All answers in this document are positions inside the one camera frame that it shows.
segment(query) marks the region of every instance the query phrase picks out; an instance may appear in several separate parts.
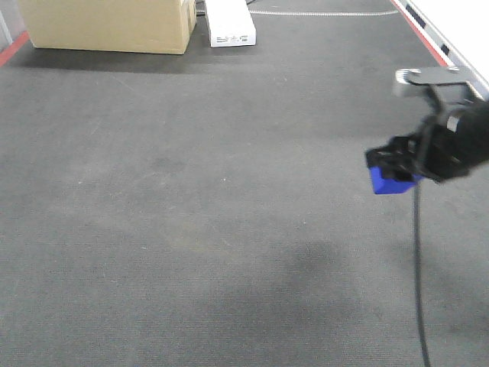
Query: red floor line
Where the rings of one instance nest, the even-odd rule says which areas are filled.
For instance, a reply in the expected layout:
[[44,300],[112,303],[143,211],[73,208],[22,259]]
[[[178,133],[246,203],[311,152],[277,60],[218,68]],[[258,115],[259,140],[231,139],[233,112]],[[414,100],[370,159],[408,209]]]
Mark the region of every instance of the red floor line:
[[446,61],[443,59],[443,57],[440,55],[440,51],[437,51],[431,44],[430,42],[426,39],[424,34],[422,34],[417,26],[411,21],[409,17],[406,15],[406,9],[400,7],[394,0],[390,0],[392,4],[399,10],[399,12],[405,17],[407,20],[407,23],[410,25],[410,27],[413,29],[414,33],[418,36],[418,38],[423,42],[425,47],[428,49],[428,51],[431,53],[431,55],[435,58],[436,62],[440,64],[442,67],[447,67],[448,64]]
[[24,31],[17,37],[13,44],[0,53],[0,67],[3,67],[27,41],[29,41],[29,33]]

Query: white box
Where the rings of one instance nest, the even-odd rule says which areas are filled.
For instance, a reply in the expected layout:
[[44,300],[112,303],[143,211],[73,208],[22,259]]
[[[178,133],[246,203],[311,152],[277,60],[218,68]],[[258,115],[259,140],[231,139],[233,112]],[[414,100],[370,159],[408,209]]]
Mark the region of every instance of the white box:
[[252,46],[257,31],[246,0],[206,0],[211,47]]

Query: black wire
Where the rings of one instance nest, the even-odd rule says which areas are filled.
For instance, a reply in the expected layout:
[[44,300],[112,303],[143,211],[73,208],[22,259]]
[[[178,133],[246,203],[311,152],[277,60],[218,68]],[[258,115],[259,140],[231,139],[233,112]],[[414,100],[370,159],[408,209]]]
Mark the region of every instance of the black wire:
[[429,363],[428,345],[426,344],[425,323],[423,320],[423,299],[421,297],[421,183],[414,188],[413,211],[414,211],[414,278],[416,292],[416,318],[418,323],[419,341],[421,342],[421,353],[425,367],[431,367]]

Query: white cable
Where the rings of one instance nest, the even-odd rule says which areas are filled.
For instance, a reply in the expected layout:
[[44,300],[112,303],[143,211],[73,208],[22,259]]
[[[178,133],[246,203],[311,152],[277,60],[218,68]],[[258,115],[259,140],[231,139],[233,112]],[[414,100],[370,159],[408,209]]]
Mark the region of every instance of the white cable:
[[295,17],[382,17],[385,15],[394,15],[399,12],[398,10],[368,12],[368,13],[250,10],[250,13],[255,15],[282,15],[282,16],[295,16]]

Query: white wall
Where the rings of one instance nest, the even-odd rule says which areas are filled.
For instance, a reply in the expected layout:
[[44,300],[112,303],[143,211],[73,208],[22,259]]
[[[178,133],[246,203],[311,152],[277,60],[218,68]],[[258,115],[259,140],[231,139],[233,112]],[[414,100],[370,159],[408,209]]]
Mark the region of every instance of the white wall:
[[489,50],[486,24],[487,0],[409,0],[423,19],[435,28],[444,43],[454,51],[455,63],[465,63],[489,86]]
[[0,12],[0,50],[3,50],[11,39],[15,40],[25,30],[25,26],[16,0],[0,0]]

